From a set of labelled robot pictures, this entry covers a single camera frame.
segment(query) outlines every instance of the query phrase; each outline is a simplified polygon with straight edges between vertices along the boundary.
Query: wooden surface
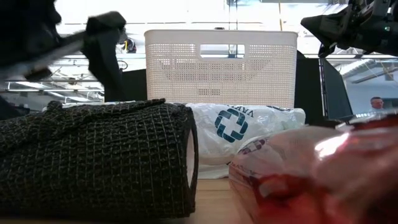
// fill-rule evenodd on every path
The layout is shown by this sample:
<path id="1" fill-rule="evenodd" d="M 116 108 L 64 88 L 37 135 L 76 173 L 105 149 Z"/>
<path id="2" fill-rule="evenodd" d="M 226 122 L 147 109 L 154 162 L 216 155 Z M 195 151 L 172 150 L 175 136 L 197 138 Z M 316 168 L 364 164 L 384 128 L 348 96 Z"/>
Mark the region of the wooden surface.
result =
<path id="1" fill-rule="evenodd" d="M 168 220 L 164 224 L 250 224 L 247 217 L 240 217 L 235 207 L 228 179 L 199 180 L 197 210 L 189 218 Z M 1 224 L 87 224 L 58 221 L 0 220 Z"/>

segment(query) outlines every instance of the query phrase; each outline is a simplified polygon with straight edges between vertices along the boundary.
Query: black mesh mat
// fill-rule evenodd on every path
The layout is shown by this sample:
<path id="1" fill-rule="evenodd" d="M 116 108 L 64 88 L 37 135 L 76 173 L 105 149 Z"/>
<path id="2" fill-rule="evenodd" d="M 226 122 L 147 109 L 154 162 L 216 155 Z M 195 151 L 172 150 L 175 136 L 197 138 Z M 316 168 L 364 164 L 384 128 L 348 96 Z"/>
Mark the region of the black mesh mat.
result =
<path id="1" fill-rule="evenodd" d="M 47 108 L 0 121 L 0 213 L 131 222 L 195 211 L 190 108 L 164 100 Z"/>

